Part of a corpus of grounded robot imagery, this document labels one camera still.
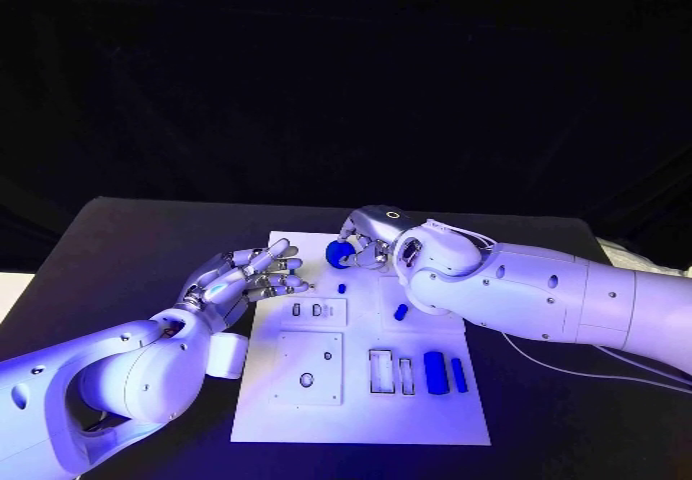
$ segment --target blue object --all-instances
hole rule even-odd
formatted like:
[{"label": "blue object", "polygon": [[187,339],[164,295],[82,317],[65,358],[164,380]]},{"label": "blue object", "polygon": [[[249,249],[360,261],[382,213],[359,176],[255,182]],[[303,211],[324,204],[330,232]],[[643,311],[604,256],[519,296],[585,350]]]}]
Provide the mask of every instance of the blue object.
[{"label": "blue object", "polygon": [[444,368],[444,355],[440,352],[427,352],[422,356],[422,362],[425,363],[428,393],[433,395],[444,395],[446,393],[450,393],[447,369]]},{"label": "blue object", "polygon": [[326,258],[329,264],[339,269],[349,268],[346,265],[339,265],[339,260],[356,253],[356,249],[349,242],[339,243],[336,240],[327,245]]},{"label": "blue object", "polygon": [[394,318],[401,322],[404,320],[404,316],[407,315],[408,312],[408,306],[401,304],[399,308],[394,312]]},{"label": "blue object", "polygon": [[457,383],[458,393],[464,393],[469,391],[469,387],[466,385],[464,370],[461,368],[461,360],[458,358],[451,359],[451,371],[454,372],[454,382]]}]

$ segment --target robotic hand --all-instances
hole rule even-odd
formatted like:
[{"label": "robotic hand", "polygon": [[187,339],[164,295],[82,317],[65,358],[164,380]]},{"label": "robotic hand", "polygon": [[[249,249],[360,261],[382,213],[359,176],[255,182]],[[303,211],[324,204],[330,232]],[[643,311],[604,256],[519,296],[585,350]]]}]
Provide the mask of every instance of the robotic hand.
[{"label": "robotic hand", "polygon": [[239,377],[247,338],[221,332],[249,302],[307,290],[274,273],[296,254],[283,239],[216,255],[150,320],[0,363],[0,478],[75,478],[185,412],[205,373]]},{"label": "robotic hand", "polygon": [[394,207],[368,206],[349,215],[327,261],[381,268],[388,257],[424,312],[451,311],[532,340],[603,345],[692,374],[692,280],[497,243],[434,220],[417,226]]}]

